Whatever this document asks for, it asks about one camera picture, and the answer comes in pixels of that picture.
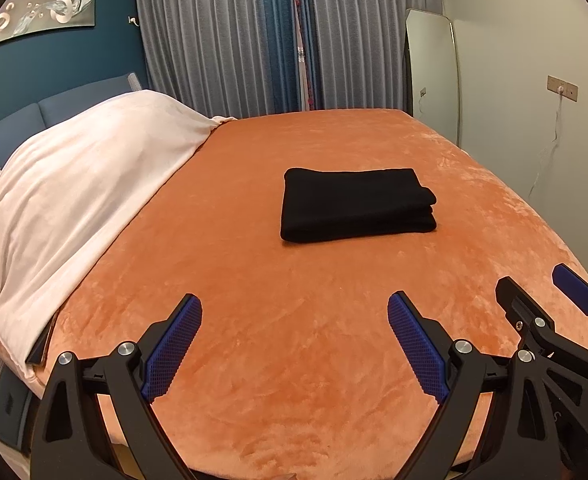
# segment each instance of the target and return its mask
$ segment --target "folded black garment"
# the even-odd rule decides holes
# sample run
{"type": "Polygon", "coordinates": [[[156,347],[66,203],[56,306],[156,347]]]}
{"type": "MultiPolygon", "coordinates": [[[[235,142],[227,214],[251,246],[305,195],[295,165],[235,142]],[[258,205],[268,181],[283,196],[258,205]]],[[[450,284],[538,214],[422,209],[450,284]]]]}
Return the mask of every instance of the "folded black garment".
{"type": "Polygon", "coordinates": [[[426,233],[436,229],[436,197],[414,170],[285,173],[280,237],[322,242],[370,235],[426,233]]]}

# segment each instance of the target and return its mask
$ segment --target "teal wall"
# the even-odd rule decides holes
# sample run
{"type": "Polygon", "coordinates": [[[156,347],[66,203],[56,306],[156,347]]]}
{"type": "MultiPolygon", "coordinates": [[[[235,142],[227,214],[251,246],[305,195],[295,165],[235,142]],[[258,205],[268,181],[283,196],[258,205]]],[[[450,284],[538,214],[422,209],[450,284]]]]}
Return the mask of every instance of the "teal wall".
{"type": "Polygon", "coordinates": [[[148,86],[136,0],[96,0],[96,26],[0,43],[0,120],[76,86],[136,72],[148,86]]]}

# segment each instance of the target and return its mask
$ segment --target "orange velvet blanket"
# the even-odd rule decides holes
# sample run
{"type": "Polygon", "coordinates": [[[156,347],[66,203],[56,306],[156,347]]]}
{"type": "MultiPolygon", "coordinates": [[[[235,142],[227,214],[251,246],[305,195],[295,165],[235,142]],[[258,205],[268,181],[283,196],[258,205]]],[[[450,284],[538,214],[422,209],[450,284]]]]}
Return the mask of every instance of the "orange velvet blanket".
{"type": "MultiPolygon", "coordinates": [[[[494,300],[497,280],[510,275],[560,333],[588,348],[588,319],[551,282],[560,262],[586,277],[523,200],[402,112],[234,121],[157,192],[71,295],[40,378],[65,350],[88,358],[138,339],[191,292],[202,301],[202,327],[153,405],[189,466],[235,479],[392,478],[436,402],[388,325],[388,297],[404,290],[453,338],[512,355],[518,338],[494,300]],[[414,168],[438,199],[438,228],[285,243],[283,174],[296,166],[414,168]]],[[[487,400],[462,458],[478,440],[487,400]]]]}

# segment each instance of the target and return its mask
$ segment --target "textured blue pad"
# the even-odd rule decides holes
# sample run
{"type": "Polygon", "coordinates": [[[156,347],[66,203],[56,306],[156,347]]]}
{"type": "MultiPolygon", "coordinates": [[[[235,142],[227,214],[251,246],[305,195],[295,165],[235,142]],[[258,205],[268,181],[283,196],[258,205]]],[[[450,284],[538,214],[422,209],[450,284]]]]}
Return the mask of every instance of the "textured blue pad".
{"type": "Polygon", "coordinates": [[[445,381],[445,362],[398,294],[389,298],[388,319],[421,388],[442,404],[450,394],[445,381]]]}
{"type": "Polygon", "coordinates": [[[552,272],[552,281],[572,302],[588,316],[588,284],[565,264],[558,264],[552,272]]]}
{"type": "Polygon", "coordinates": [[[140,390],[148,402],[153,402],[155,398],[167,393],[187,349],[196,336],[201,318],[199,298],[192,296],[165,331],[148,359],[145,382],[140,390]]]}

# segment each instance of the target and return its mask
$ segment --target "painting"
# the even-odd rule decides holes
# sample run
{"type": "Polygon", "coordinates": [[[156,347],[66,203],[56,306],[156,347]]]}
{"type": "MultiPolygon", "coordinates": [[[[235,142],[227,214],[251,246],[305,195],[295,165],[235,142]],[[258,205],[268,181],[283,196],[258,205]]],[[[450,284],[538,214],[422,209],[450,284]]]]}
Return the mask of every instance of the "painting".
{"type": "Polygon", "coordinates": [[[25,34],[94,25],[94,0],[6,0],[0,8],[0,42],[25,34]]]}

